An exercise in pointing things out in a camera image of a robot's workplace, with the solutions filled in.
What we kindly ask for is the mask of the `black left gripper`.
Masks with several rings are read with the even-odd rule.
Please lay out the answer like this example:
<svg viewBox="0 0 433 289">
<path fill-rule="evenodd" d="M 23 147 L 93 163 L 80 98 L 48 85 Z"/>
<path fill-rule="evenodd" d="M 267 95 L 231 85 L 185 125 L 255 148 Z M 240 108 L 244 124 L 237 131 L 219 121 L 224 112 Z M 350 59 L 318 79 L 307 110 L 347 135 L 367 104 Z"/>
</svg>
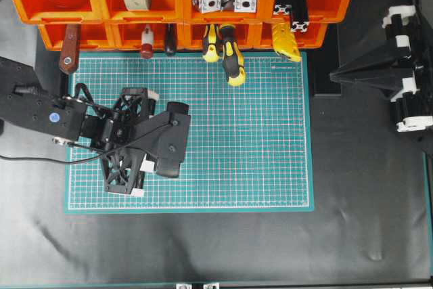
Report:
<svg viewBox="0 0 433 289">
<path fill-rule="evenodd" d="M 132 144 L 132 123 L 140 123 L 155 115 L 159 95 L 147 88 L 125 87 L 111 110 L 102 117 L 81 112 L 78 115 L 78 136 L 89 140 L 81 148 L 110 151 Z M 146 173 L 155 171 L 155 159 L 137 149 L 122 149 L 101 160 L 104 191 L 144 197 Z"/>
</svg>

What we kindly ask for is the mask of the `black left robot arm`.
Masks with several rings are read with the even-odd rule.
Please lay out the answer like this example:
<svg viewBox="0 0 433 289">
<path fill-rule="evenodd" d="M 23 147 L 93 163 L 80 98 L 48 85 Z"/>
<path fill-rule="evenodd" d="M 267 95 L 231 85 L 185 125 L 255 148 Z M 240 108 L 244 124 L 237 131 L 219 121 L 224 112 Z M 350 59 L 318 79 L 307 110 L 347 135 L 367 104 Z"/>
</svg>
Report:
<svg viewBox="0 0 433 289">
<path fill-rule="evenodd" d="M 99 161 L 107 192 L 135 194 L 145 174 L 156 171 L 158 158 L 141 144 L 151 133 L 133 132 L 153 116 L 158 99 L 146 88 L 127 87 L 107 107 L 94 101 L 84 83 L 76 84 L 73 95 L 55 96 L 42 87 L 31 66 L 1 58 L 1 120 L 92 152 L 92 158 L 71 164 Z"/>
</svg>

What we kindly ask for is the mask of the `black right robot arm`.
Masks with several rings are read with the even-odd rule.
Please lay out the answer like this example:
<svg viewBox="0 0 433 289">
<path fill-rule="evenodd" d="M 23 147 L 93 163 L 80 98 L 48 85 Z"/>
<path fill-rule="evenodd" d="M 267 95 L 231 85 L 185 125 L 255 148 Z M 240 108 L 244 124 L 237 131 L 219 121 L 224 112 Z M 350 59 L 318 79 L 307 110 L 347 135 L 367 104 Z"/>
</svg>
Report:
<svg viewBox="0 0 433 289">
<path fill-rule="evenodd" d="M 396 131 L 432 155 L 432 26 L 415 5 L 390 7 L 386 41 L 330 73 L 335 83 L 377 89 Z"/>
</svg>

